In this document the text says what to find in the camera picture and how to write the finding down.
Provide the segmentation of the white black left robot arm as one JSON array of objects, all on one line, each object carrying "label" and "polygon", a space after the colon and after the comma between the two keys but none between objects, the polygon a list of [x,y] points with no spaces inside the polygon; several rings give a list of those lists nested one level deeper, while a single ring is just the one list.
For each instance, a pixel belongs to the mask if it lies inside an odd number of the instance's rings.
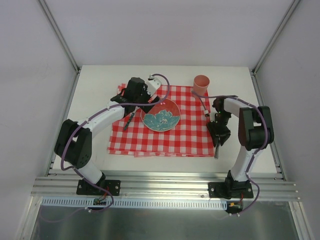
[{"label": "white black left robot arm", "polygon": [[68,162],[82,178],[87,179],[87,187],[93,194],[100,194],[105,188],[105,175],[91,160],[93,138],[112,123],[134,112],[137,107],[146,113],[150,111],[160,101],[159,97],[153,101],[150,99],[161,85],[154,75],[147,80],[132,77],[103,109],[85,120],[67,119],[62,123],[54,153],[61,158],[61,164]]}]

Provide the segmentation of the red teal ceramic plate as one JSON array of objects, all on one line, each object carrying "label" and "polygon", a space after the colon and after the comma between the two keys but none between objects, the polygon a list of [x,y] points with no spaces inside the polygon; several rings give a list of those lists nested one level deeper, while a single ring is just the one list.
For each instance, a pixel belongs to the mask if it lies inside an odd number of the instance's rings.
[{"label": "red teal ceramic plate", "polygon": [[179,123],[181,112],[174,101],[165,99],[155,105],[148,113],[142,111],[140,118],[148,129],[155,132],[166,132]]}]

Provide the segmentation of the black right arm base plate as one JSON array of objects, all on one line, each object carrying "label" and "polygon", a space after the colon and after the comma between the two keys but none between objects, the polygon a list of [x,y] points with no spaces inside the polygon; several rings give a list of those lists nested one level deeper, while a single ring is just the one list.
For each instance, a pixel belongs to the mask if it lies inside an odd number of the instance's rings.
[{"label": "black right arm base plate", "polygon": [[208,194],[210,198],[222,198],[227,200],[233,198],[254,198],[252,185],[249,181],[243,181],[238,183],[209,182]]}]

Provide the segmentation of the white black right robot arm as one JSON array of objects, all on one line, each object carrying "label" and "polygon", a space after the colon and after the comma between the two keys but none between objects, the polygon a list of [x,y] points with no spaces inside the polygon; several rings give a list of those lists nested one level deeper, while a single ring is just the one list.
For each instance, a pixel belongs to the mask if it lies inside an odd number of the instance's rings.
[{"label": "white black right robot arm", "polygon": [[260,153],[274,141],[271,110],[266,105],[255,106],[235,95],[216,96],[212,107],[216,114],[206,126],[215,148],[223,146],[231,136],[227,127],[229,119],[238,118],[240,150],[223,188],[224,193],[233,198],[242,191],[240,183],[250,181],[250,172]]}]

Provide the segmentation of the salmon pink plastic cup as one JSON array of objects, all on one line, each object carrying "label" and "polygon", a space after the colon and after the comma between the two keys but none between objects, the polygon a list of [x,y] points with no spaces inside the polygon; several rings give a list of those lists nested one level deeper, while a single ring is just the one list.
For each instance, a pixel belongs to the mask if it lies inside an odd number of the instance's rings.
[{"label": "salmon pink plastic cup", "polygon": [[197,75],[193,80],[193,91],[199,96],[204,96],[208,86],[210,84],[210,79],[205,75]]}]

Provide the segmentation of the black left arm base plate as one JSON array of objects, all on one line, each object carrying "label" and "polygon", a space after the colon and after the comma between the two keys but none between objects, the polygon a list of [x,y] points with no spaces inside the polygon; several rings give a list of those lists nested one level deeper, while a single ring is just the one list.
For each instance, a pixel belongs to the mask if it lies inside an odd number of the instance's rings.
[{"label": "black left arm base plate", "polygon": [[107,190],[112,196],[119,196],[121,181],[105,179],[93,186],[84,179],[81,179],[78,181],[76,194],[81,196],[98,196],[105,194],[104,190]]}]

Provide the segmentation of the fork with green handle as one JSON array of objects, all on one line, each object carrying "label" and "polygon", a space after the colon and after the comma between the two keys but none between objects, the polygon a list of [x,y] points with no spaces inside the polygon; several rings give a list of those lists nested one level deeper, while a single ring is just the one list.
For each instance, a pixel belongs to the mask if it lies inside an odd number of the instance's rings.
[{"label": "fork with green handle", "polygon": [[126,122],[126,124],[125,124],[125,126],[124,126],[124,128],[123,128],[124,131],[126,131],[126,130],[128,129],[128,127],[129,127],[132,119],[134,118],[134,116],[135,116],[135,113],[133,112],[133,113],[130,115],[128,121]]}]

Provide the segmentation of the silver table knife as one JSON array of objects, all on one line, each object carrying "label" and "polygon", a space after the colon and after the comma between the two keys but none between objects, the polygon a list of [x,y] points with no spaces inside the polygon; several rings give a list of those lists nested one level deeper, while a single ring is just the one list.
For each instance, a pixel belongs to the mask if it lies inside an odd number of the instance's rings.
[{"label": "silver table knife", "polygon": [[214,152],[214,158],[217,160],[219,158],[219,149],[220,149],[220,139],[216,139],[216,145],[214,147],[215,152]]}]

